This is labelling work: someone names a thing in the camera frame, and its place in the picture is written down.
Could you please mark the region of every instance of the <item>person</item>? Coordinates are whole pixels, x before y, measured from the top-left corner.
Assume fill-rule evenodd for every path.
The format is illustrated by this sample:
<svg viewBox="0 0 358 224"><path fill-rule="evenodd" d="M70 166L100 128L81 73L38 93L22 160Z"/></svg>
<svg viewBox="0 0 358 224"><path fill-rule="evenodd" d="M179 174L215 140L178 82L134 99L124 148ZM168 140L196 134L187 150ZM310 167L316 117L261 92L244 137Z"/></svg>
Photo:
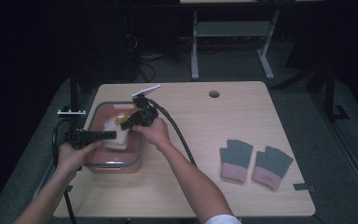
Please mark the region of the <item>person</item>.
<svg viewBox="0 0 358 224"><path fill-rule="evenodd" d="M163 119L156 118L150 127L135 125L132 129L141 133L166 158L200 223L240 224L233 216L222 191L172 144ZM69 143L63 144L52 178L14 223L48 223L66 186L75 178L77 168L85 162L87 154L100 144L91 143L79 150L73 149Z"/></svg>

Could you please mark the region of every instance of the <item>cord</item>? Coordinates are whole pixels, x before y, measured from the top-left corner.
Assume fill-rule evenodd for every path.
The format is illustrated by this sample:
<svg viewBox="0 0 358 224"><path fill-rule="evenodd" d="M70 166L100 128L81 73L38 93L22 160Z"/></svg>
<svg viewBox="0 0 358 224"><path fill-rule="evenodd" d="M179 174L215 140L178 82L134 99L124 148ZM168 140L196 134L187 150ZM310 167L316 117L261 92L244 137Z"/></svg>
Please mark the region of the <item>cord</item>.
<svg viewBox="0 0 358 224"><path fill-rule="evenodd" d="M141 75L141 77L145 80L145 82L149 83L149 82L153 81L153 79L156 77L156 69L153 66L146 64L146 63L139 63L139 65L149 67L153 71L152 77L147 79L146 73L144 71L142 71L142 69L139 69L139 75Z"/></svg>
<svg viewBox="0 0 358 224"><path fill-rule="evenodd" d="M183 144L183 146L184 146L184 148L185 148L185 151L186 151L186 153L187 153L188 158L190 159L191 163L193 163L193 165L195 165L195 166L197 167L197 164L196 164L196 162L194 161L193 155L191 154L190 148L188 148L188 145L187 145L187 143L186 143L185 138L183 137L182 133L180 132L179 127L176 125L175 121L172 119L170 113L168 113L168 111L167 111L164 107L158 105L154 100L148 99L148 98L146 98L146 97L145 97L145 99L146 99L150 104L152 104L153 106L155 106L155 107L170 121L171 125L172 125L173 128L176 130L176 133L178 134L180 140L182 141L182 144Z"/></svg>
<svg viewBox="0 0 358 224"><path fill-rule="evenodd" d="M69 123L71 123L71 125L73 125L73 123L74 123L74 121L72 119L63 119L53 128L53 135L52 135L52 139L51 139L51 145L52 145L52 154L53 154L53 160L54 160L55 167L57 167L57 165L58 165L58 158L59 158L59 151L58 150L59 150L61 144L64 141L64 138L62 138L57 143L58 130L59 130L60 126L65 122L69 122ZM67 189L63 193L63 196L65 198L66 207L68 208L68 213L69 213L69 217L71 218L71 222L72 222L72 224L76 224L75 214L74 214L74 211L72 209L72 204L71 204L71 200L69 198L69 193L68 193Z"/></svg>
<svg viewBox="0 0 358 224"><path fill-rule="evenodd" d="M313 217L318 220L321 224L326 224L321 218L319 218L318 216L316 216L316 214L313 214Z"/></svg>
<svg viewBox="0 0 358 224"><path fill-rule="evenodd" d="M126 35L126 37L130 37L130 39L132 38L135 40L135 44L132 47L132 49L128 49L131 53L133 53L135 51L136 47L138 46L138 38L136 38L135 35Z"/></svg>

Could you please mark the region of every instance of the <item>pair of gloves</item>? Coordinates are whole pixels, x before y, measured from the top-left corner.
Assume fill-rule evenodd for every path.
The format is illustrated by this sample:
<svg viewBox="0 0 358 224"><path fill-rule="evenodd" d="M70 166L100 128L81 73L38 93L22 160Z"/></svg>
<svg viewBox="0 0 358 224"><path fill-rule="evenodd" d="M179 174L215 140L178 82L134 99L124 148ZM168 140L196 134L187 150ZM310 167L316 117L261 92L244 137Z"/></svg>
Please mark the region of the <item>pair of gloves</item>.
<svg viewBox="0 0 358 224"><path fill-rule="evenodd" d="M245 183L253 146L239 140L227 140L227 148L220 148L223 178ZM257 151L252 179L276 190L289 169L293 158L274 147Z"/></svg>

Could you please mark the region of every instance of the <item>floor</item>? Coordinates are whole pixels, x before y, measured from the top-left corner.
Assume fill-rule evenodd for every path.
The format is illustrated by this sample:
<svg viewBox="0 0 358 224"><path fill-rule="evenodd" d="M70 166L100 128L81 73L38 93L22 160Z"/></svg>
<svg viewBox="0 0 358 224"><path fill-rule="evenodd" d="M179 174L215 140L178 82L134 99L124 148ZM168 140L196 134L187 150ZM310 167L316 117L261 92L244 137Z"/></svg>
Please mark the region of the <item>floor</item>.
<svg viewBox="0 0 358 224"><path fill-rule="evenodd" d="M186 41L188 40L183 41L183 53L179 58L164 57L152 50L146 52L143 63L148 66L141 65L141 68L147 79L153 76L154 69L156 74L152 82L155 83L191 81L190 52ZM272 87L300 72L285 68L293 43L290 40L274 41L270 45L268 59L276 77L267 80L255 51L262 46L263 41L263 38L201 40L198 81L258 80ZM345 146L349 147L358 160L358 105L351 91L337 80L335 104L342 105L350 118L331 123L320 107L324 100L324 91L310 94L306 90L309 79L305 77L284 90L269 93L305 182L310 186L310 196L316 207L315 216L242 217L242 223L358 223L358 179L343 149ZM145 82L145 78L138 76L134 82ZM51 163L49 134L58 121L55 111L70 104L68 84L68 81L62 83L16 170L7 181L0 196L0 223L11 223L32 200L43 177L48 175L47 169ZM90 106L94 93L82 95L81 102L85 108ZM344 144L342 139L338 141L337 130L339 136L343 137ZM126 222L126 218L77 218L77 223L82 224ZM69 218L53 217L51 223L71 222ZM133 218L128 223L198 221L193 218Z"/></svg>

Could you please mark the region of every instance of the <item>table top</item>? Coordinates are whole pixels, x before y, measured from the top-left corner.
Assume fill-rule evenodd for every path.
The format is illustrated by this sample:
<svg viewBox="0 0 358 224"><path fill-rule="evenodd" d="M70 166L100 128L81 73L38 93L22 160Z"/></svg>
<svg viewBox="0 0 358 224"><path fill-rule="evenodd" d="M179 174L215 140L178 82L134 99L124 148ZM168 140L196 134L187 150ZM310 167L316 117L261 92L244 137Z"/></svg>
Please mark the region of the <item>table top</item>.
<svg viewBox="0 0 358 224"><path fill-rule="evenodd" d="M85 127L98 104L129 101L155 84L106 84L98 90ZM212 98L210 91L220 96ZM280 119L262 82L162 83L147 95L171 114L200 168L222 190L237 217L312 216L315 207L296 159L277 191L252 181L256 151L276 147L294 158ZM186 152L166 120L172 142ZM228 139L254 146L245 184L220 176L219 148ZM172 170L154 146L145 143L141 169L135 174L94 174L84 167L71 182L70 198L77 217L194 217ZM55 217L68 217L62 199Z"/></svg>

